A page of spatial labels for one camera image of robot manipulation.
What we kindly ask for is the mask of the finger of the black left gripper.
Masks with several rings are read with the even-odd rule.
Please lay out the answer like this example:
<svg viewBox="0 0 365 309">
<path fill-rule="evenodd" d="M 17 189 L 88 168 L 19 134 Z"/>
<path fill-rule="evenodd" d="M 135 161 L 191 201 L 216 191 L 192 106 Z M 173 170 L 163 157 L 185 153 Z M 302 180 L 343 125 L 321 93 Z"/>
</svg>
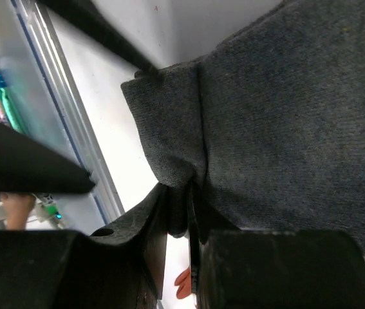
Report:
<svg viewBox="0 0 365 309">
<path fill-rule="evenodd" d="M 38 3 L 145 75 L 160 77 L 159 69 L 100 13 L 92 1 L 39 0 Z"/>
<path fill-rule="evenodd" d="M 0 192 L 86 194 L 94 186 L 86 169 L 0 124 Z"/>
</svg>

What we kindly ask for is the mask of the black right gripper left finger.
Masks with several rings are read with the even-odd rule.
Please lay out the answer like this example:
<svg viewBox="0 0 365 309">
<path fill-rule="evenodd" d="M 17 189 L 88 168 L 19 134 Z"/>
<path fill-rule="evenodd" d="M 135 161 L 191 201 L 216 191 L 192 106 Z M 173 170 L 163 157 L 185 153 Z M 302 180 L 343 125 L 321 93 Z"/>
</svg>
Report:
<svg viewBox="0 0 365 309">
<path fill-rule="evenodd" d="M 0 308 L 155 308 L 162 298 L 167 193 L 86 236 L 0 231 Z"/>
</svg>

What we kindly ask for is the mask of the aluminium extrusion rail frame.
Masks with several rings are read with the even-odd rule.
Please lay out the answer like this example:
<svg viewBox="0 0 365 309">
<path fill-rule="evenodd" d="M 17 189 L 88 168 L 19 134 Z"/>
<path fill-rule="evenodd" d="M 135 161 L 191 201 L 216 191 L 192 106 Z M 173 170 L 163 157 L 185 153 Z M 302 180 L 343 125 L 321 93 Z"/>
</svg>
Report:
<svg viewBox="0 0 365 309">
<path fill-rule="evenodd" d="M 124 213 L 117 188 L 89 121 L 68 61 L 46 9 L 35 1 L 11 1 L 75 159 L 90 168 L 97 185 L 90 204 L 105 225 Z"/>
</svg>

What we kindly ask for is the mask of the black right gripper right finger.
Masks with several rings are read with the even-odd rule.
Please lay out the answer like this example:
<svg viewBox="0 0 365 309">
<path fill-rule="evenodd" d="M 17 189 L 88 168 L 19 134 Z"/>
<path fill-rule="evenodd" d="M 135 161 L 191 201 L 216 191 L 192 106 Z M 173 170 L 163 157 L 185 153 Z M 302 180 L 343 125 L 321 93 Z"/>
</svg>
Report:
<svg viewBox="0 0 365 309">
<path fill-rule="evenodd" d="M 335 230 L 241 230 L 197 185 L 187 197 L 199 308 L 365 308 L 365 260 Z"/>
</svg>

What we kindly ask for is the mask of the dark grey sock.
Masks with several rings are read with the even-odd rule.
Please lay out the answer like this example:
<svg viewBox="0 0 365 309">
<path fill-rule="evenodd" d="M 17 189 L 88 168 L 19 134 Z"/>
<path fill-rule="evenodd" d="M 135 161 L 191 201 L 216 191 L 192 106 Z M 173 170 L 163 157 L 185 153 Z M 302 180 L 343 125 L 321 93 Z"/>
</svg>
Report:
<svg viewBox="0 0 365 309">
<path fill-rule="evenodd" d="M 240 228 L 341 229 L 365 254 L 365 1 L 283 1 L 209 54 L 121 86 L 187 229 L 190 183 Z"/>
</svg>

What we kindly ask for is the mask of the beige sock with rust stripes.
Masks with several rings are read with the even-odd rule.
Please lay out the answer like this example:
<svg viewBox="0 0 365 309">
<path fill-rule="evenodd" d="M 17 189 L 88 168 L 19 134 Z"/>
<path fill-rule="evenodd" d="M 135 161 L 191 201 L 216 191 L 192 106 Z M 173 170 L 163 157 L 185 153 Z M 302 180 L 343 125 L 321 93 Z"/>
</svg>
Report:
<svg viewBox="0 0 365 309">
<path fill-rule="evenodd" d="M 178 287 L 177 299 L 185 299 L 192 294 L 191 269 L 189 267 L 175 279 L 174 285 Z"/>
</svg>

